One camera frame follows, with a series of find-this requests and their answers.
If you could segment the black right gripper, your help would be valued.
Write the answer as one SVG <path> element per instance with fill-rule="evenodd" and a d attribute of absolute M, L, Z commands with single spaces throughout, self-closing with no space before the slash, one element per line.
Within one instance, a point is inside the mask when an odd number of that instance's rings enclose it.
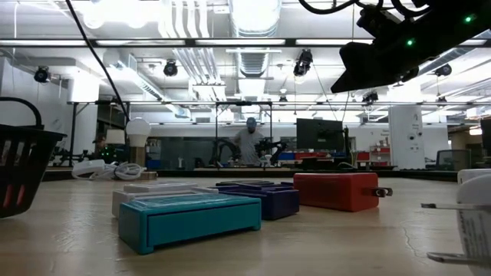
<path fill-rule="evenodd" d="M 390 69 L 371 44 L 349 42 L 341 47 L 339 55 L 345 71 L 331 86 L 333 94 L 406 82 L 419 73 L 419 67 Z"/>

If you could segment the large red wall charger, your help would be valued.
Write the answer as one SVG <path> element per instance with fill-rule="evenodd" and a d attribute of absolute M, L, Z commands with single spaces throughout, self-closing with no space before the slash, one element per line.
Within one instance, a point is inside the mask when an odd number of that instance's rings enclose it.
<path fill-rule="evenodd" d="M 296 173 L 293 186 L 301 205 L 345 212 L 377 208 L 379 198 L 393 195 L 391 188 L 378 185 L 373 172 Z"/>

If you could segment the black plastic basket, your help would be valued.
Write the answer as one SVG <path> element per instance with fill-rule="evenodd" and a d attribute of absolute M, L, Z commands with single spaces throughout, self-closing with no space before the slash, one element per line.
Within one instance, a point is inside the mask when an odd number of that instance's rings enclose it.
<path fill-rule="evenodd" d="M 0 219 L 30 209 L 57 143 L 66 136 L 0 124 Z"/>

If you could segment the white round pillar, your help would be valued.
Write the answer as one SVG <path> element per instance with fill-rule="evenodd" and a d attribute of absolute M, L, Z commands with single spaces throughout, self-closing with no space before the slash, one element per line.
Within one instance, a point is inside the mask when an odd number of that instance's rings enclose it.
<path fill-rule="evenodd" d="M 398 169 L 424 169 L 421 106 L 392 106 L 388 111 L 390 157 Z"/>

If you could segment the black computer monitor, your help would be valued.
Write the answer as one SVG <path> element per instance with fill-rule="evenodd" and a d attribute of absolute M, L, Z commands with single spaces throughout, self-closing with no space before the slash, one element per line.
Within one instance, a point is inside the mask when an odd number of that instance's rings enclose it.
<path fill-rule="evenodd" d="M 298 118 L 296 138 L 298 149 L 344 151 L 344 129 L 341 121 Z"/>

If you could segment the red storage shelf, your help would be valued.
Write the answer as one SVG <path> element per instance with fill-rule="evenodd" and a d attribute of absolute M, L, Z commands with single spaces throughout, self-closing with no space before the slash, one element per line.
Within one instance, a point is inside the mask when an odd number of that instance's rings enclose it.
<path fill-rule="evenodd" d="M 390 166 L 389 146 L 370 146 L 368 150 L 356 153 L 355 164 L 357 166 Z"/>

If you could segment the person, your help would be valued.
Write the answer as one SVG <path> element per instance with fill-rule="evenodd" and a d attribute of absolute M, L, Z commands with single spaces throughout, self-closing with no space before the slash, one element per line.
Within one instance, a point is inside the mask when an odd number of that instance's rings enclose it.
<path fill-rule="evenodd" d="M 106 143 L 105 135 L 102 133 L 97 134 L 93 144 L 95 145 L 93 159 L 102 159 L 105 163 L 109 163 L 109 146 Z"/>
<path fill-rule="evenodd" d="M 249 117 L 246 121 L 246 128 L 240 130 L 233 138 L 241 152 L 242 163 L 247 166 L 258 166 L 260 164 L 255 145 L 265 137 L 256 129 L 257 121 L 254 117 Z"/>

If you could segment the teal plastic box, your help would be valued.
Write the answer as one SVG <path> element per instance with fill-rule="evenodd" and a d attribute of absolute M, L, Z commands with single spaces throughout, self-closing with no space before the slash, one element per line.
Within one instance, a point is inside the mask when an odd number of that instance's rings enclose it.
<path fill-rule="evenodd" d="M 236 230 L 259 230 L 260 199 L 200 193 L 160 196 L 121 203 L 118 235 L 139 255 L 161 245 Z"/>

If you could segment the white light bulb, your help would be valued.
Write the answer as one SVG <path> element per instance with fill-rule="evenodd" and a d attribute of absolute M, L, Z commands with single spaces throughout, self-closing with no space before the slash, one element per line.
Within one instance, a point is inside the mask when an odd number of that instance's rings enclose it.
<path fill-rule="evenodd" d="M 130 147 L 145 147 L 151 132 L 151 125 L 143 118 L 137 117 L 127 123 L 125 130 Z"/>

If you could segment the wooden lamp base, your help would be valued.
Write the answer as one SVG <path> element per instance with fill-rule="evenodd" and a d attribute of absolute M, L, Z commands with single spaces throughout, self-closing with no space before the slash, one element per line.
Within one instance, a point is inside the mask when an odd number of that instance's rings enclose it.
<path fill-rule="evenodd" d="M 157 179 L 158 174 L 156 172 L 149 171 L 146 166 L 146 150 L 144 147 L 130 148 L 130 162 L 136 163 L 143 170 L 137 180 L 150 181 Z"/>

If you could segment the white windowed box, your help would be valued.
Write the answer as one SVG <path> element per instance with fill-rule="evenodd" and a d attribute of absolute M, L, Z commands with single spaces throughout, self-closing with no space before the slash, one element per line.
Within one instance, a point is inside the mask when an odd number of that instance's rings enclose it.
<path fill-rule="evenodd" d="M 155 199 L 168 196 L 190 196 L 203 193 L 218 194 L 218 189 L 196 187 L 190 190 L 174 191 L 174 192 L 144 192 L 144 193 L 129 193 L 123 190 L 114 190 L 112 194 L 112 215 L 119 218 L 120 205 L 122 203 L 132 202 L 138 199 Z"/>

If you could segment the silver ventilation duct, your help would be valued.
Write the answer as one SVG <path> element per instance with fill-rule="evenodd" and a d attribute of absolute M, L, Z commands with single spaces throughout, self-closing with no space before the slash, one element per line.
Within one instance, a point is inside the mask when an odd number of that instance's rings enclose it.
<path fill-rule="evenodd" d="M 228 0 L 234 36 L 272 38 L 276 35 L 282 0 Z M 237 54 L 239 71 L 245 77 L 261 77 L 269 62 L 266 48 L 253 48 Z"/>

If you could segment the black background table frame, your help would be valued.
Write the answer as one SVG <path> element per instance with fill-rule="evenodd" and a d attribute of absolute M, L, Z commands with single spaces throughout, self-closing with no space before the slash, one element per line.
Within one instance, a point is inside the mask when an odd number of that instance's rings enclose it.
<path fill-rule="evenodd" d="M 233 106 L 237 106 L 237 107 L 254 107 L 254 106 L 257 106 L 257 107 L 262 107 L 262 106 L 268 106 L 270 111 L 269 111 L 269 116 L 270 118 L 272 118 L 272 102 L 271 101 L 247 101 L 247 100 L 242 100 L 242 101 L 222 101 L 222 102 L 215 102 L 215 112 L 216 112 L 216 121 L 215 121 L 215 130 L 216 130 L 216 134 L 215 134 L 215 143 L 218 144 L 219 143 L 219 138 L 218 138 L 218 122 L 219 122 L 219 108 L 221 106 L 225 106 L 225 107 L 228 107 L 230 105 L 233 105 Z M 236 144 L 234 144 L 233 142 L 233 138 L 230 140 L 230 143 L 237 149 L 239 150 L 239 148 L 237 147 Z M 258 156 L 259 156 L 259 161 L 260 161 L 260 155 L 263 153 L 263 150 L 257 150 L 257 153 L 258 153 Z M 242 160 L 241 160 L 241 152 L 240 152 L 240 157 L 238 158 L 238 163 L 240 166 L 247 166 L 245 164 L 242 163 Z M 261 166 L 261 162 L 258 166 L 247 166 L 247 167 L 260 167 Z"/>

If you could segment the black metal table frame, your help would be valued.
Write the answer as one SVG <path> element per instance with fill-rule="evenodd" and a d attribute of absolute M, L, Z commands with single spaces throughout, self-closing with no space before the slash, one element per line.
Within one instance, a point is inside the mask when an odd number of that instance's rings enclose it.
<path fill-rule="evenodd" d="M 340 48 L 349 42 L 364 43 L 368 39 L 337 39 L 337 38 L 138 38 L 138 39 L 89 39 L 89 45 L 82 39 L 50 39 L 50 38 L 0 38 L 0 48 Z M 471 38 L 468 41 L 454 46 L 454 48 L 491 48 L 491 38 Z M 190 106 L 212 106 L 215 102 L 209 101 L 198 103 L 197 101 L 176 101 L 161 100 L 160 103 L 138 102 L 141 105 L 190 105 Z M 272 102 L 273 105 L 287 104 L 286 102 Z M 302 101 L 290 102 L 292 105 L 302 106 L 334 106 L 334 102 L 325 100 L 321 101 Z M 380 105 L 419 105 L 419 106 L 443 106 L 443 105 L 463 105 L 471 106 L 474 103 L 470 101 L 463 103 L 439 102 L 431 103 L 424 101 L 417 102 L 380 102 Z M 299 173 L 300 169 L 198 169 L 189 172 L 190 177 L 240 177 L 251 173 L 249 177 L 259 178 L 279 178 L 294 176 Z M 376 169 L 367 170 L 375 172 L 381 178 L 408 178 L 408 179 L 425 179 L 452 182 L 457 177 L 455 171 L 438 171 L 426 169 Z"/>

